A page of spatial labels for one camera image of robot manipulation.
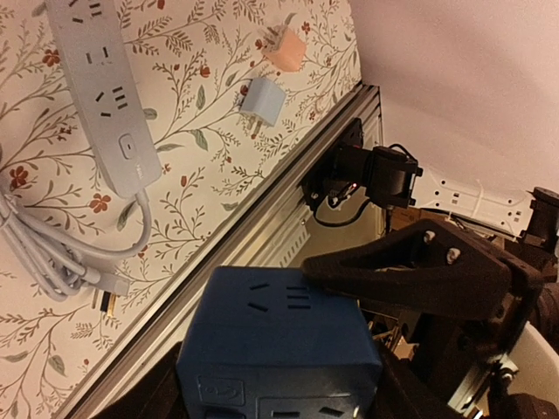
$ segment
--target leaf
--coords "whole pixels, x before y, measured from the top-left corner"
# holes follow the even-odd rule
[[[222,203],[221,206],[224,207],[224,210],[227,212],[231,212],[238,207],[238,203]]]
[[[165,151],[171,151],[174,150],[175,148],[179,148],[179,147],[183,147],[180,144],[163,144],[162,146],[159,146],[157,148],[157,153],[160,152],[165,152]]]
[[[197,146],[199,146],[202,150],[208,151],[208,141],[206,140],[206,137],[204,137],[204,133],[199,129],[190,131],[190,133],[194,135]]]
[[[3,358],[4,358],[5,360],[7,360],[8,362],[15,363],[15,362],[23,361],[25,358],[27,358],[27,355],[29,355],[29,352],[23,351],[23,352],[20,353],[20,354],[16,354],[16,355],[7,355],[7,356],[4,356]]]
[[[201,110],[206,104],[206,92],[204,91],[204,86],[200,86],[198,89],[198,96],[196,99],[196,107]]]
[[[229,87],[236,76],[237,76],[237,72],[234,72],[231,76],[229,76],[225,81],[225,86]]]
[[[116,223],[116,229],[118,231],[122,231],[122,229],[126,227],[126,222],[134,212],[135,205],[136,201],[132,201],[122,210],[121,214],[119,215],[119,221]]]
[[[157,111],[152,107],[146,107],[143,110],[143,116],[146,120],[156,120],[157,119]]]
[[[10,415],[11,417],[17,417],[19,414],[19,409],[17,408],[17,400],[14,401],[14,404],[11,405]]]
[[[293,17],[294,17],[296,14],[297,14],[297,13],[289,13],[289,14],[287,15],[287,17],[286,17],[285,24],[286,24],[286,25],[289,25],[289,24],[291,23]]]
[[[62,357],[60,355],[53,355],[47,362],[57,373],[66,377],[66,367],[64,366],[64,361],[62,361]]]

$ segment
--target floral tablecloth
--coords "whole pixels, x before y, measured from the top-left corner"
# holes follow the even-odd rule
[[[118,271],[132,281],[115,317],[92,291],[50,301],[0,239],[0,419],[49,417],[278,160],[360,79],[346,0],[115,0],[162,163],[148,188],[149,245]],[[109,248],[139,236],[139,211],[107,188],[67,91],[45,14],[0,0],[0,176],[29,211]],[[267,27],[307,43],[304,67],[262,56]],[[238,113],[254,77],[287,93],[276,127]]]

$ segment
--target power strip cord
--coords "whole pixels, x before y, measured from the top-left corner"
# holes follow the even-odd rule
[[[25,269],[50,298],[64,301],[77,294],[84,284],[126,295],[129,288],[126,278],[98,271],[82,264],[82,259],[84,254],[101,259],[131,258],[145,247],[151,231],[149,199],[145,190],[135,198],[141,208],[143,230],[140,240],[124,251],[108,251],[86,244],[38,220],[3,185],[0,185],[0,230]]]

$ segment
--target red flower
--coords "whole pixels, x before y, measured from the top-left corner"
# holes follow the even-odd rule
[[[43,57],[43,64],[52,67],[60,62],[59,50],[46,50],[45,56]]]
[[[210,68],[207,65],[202,65],[200,67],[200,75],[205,79],[209,78],[211,74]]]
[[[23,166],[17,166],[17,168],[13,168],[10,170],[11,176],[11,189],[19,188],[20,186],[24,186],[27,183],[27,176],[29,172],[24,169]]]
[[[108,203],[110,202],[111,197],[109,195],[95,194],[93,200],[89,203],[89,208],[93,209],[95,214],[99,214],[101,211],[108,210]]]
[[[309,22],[303,22],[303,25],[300,27],[303,32],[305,32],[307,35],[308,33],[311,31],[311,25]]]
[[[148,249],[148,245],[146,244],[145,246],[143,246],[143,249],[140,251],[140,253],[138,253],[138,258],[143,259],[147,249]]]

